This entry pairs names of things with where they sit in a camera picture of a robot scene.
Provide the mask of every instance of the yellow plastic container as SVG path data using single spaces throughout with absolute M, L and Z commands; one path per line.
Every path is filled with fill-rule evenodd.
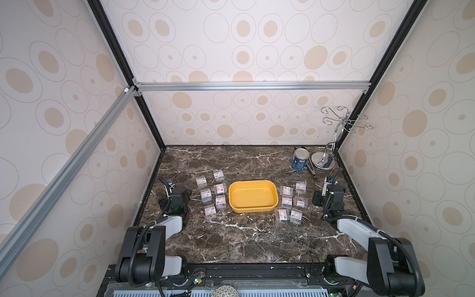
M 279 203 L 271 181 L 234 182 L 229 187 L 229 204 L 235 212 L 271 211 Z

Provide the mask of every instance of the tin can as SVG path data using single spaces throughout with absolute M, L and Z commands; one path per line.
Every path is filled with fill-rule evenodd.
M 305 165 L 307 165 L 307 159 L 310 156 L 308 150 L 303 148 L 298 148 L 294 152 L 294 159 L 292 160 L 292 164 L 290 164 L 290 168 L 295 171 L 302 171 L 305 169 Z

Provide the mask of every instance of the enclosure wall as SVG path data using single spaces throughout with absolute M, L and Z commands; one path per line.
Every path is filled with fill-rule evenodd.
M 95 297 L 158 159 L 131 99 L 0 282 L 0 297 Z
M 342 156 L 374 224 L 414 245 L 426 296 L 473 295 L 475 1 L 433 1 Z
M 0 4 L 0 242 L 123 92 L 81 0 Z
M 412 0 L 101 3 L 138 82 L 312 82 L 369 80 Z M 321 107 L 352 110 L 361 95 L 302 89 L 144 97 L 165 144 L 322 145 L 331 137 Z

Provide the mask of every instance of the brown marble surface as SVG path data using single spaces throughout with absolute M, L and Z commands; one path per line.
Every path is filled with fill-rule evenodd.
M 307 147 L 310 154 L 321 147 Z M 204 175 L 211 188 L 213 170 L 222 169 L 225 183 L 248 180 L 270 180 L 279 186 L 293 186 L 297 181 L 307 182 L 304 197 L 311 201 L 315 190 L 320 190 L 327 172 L 317 172 L 315 179 L 306 169 L 292 171 L 291 146 L 195 146 L 169 147 L 160 166 L 159 175 L 172 179 L 193 191 L 189 207 L 190 221 L 179 234 L 166 243 L 167 255 L 186 256 L 190 263 L 205 262 L 311 262 L 309 251 L 323 261 L 328 254 L 349 255 L 365 259 L 366 251 L 358 243 L 321 220 L 322 208 L 310 206 L 304 210 L 302 224 L 276 224 L 274 211 L 236 213 L 229 206 L 218 217 L 205 220 L 204 204 L 196 185 L 196 177 Z M 338 179 L 346 187 L 345 180 Z M 141 224 L 157 219 L 161 210 L 157 203 L 166 197 L 163 184 L 156 181 L 148 199 Z M 360 215 L 354 200 L 347 190 L 345 208 Z

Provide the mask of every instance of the clear plastic box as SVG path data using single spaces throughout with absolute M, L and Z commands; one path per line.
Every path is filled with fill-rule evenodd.
M 218 195 L 216 196 L 216 209 L 223 210 L 227 207 L 226 204 L 226 195 Z
M 291 209 L 292 208 L 292 197 L 282 196 L 282 207 Z
M 300 210 L 291 210 L 290 211 L 290 222 L 295 225 L 300 225 L 302 223 L 303 213 Z
M 204 203 L 210 202 L 212 199 L 211 190 L 206 188 L 200 191 L 201 201 Z
M 196 184 L 198 185 L 198 189 L 206 188 L 208 186 L 208 183 L 206 182 L 206 177 L 204 177 L 204 175 L 197 177 Z
M 297 182 L 295 183 L 295 191 L 297 194 L 305 194 L 307 193 L 307 182 Z
M 215 184 L 213 188 L 216 195 L 225 194 L 227 191 L 225 183 Z
M 289 210 L 286 210 L 286 209 L 275 210 L 275 222 L 276 223 L 287 223 L 288 220 L 290 220 Z
M 214 175 L 214 180 L 216 182 L 222 182 L 224 181 L 224 173 L 221 169 L 219 170 L 214 170 L 213 171 L 213 175 Z
M 294 195 L 294 189 L 292 187 L 280 186 L 279 192 L 284 196 L 292 197 Z
M 308 198 L 307 197 L 295 196 L 294 197 L 294 206 L 300 207 L 300 208 L 307 208 L 308 207 Z
M 216 208 L 214 207 L 214 205 L 205 206 L 205 217 L 207 220 L 217 217 Z

